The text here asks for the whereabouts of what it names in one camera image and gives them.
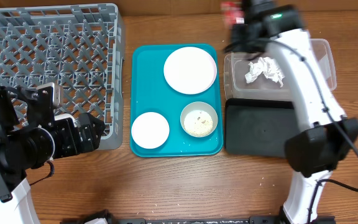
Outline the rice pile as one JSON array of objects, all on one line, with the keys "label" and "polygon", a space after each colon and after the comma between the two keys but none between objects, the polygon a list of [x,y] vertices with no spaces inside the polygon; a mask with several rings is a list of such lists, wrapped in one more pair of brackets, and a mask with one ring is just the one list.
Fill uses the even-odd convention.
[{"label": "rice pile", "polygon": [[213,130],[211,115],[202,110],[193,110],[185,116],[185,131],[195,137],[207,136]]}]

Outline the white tissue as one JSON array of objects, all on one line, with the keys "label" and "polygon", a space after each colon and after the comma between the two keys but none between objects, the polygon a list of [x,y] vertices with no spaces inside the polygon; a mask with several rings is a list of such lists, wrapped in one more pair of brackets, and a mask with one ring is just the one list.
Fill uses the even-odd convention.
[{"label": "white tissue", "polygon": [[246,83],[252,83],[260,75],[264,75],[266,79],[279,83],[280,87],[283,87],[285,76],[276,60],[270,57],[259,57],[256,62],[249,62],[248,66],[249,71],[245,74]]}]

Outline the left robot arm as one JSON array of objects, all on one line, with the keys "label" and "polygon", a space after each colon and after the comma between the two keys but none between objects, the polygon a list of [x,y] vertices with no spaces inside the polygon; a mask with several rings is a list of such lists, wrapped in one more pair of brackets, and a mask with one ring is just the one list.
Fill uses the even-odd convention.
[{"label": "left robot arm", "polygon": [[38,223],[27,169],[95,151],[105,123],[90,113],[56,116],[63,88],[0,86],[0,223]]}]

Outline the grey-green bowl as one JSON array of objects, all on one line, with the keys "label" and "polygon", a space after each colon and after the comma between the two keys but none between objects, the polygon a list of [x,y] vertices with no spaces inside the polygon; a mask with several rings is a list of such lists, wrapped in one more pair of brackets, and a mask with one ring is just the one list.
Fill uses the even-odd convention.
[{"label": "grey-green bowl", "polygon": [[185,131],[184,124],[183,124],[184,120],[185,120],[185,116],[193,110],[202,110],[202,111],[205,111],[211,115],[211,117],[213,119],[213,130],[207,136],[212,134],[218,125],[218,121],[219,121],[218,114],[217,114],[216,110],[211,105],[209,105],[205,102],[202,102],[202,101],[192,102],[192,103],[186,105],[184,107],[184,109],[182,110],[181,115],[180,115],[180,123],[181,123],[183,130]]}]

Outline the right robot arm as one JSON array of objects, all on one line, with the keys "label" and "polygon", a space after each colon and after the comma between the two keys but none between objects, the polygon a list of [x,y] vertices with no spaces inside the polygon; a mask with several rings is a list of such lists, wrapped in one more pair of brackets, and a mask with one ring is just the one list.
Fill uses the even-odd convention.
[{"label": "right robot arm", "polygon": [[263,52],[276,60],[288,84],[300,133],[286,140],[293,169],[290,192],[276,223],[316,223],[327,179],[358,137],[358,120],[348,118],[331,93],[295,6],[273,1],[241,2],[244,23],[232,30],[226,52]]}]

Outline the red snack wrapper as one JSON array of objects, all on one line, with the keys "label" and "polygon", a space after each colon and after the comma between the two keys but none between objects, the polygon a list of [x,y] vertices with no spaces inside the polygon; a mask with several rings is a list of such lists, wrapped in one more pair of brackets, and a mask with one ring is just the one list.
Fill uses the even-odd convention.
[{"label": "red snack wrapper", "polygon": [[233,25],[244,23],[244,12],[240,2],[223,1],[221,3],[221,12],[224,25],[227,29],[231,29]]}]

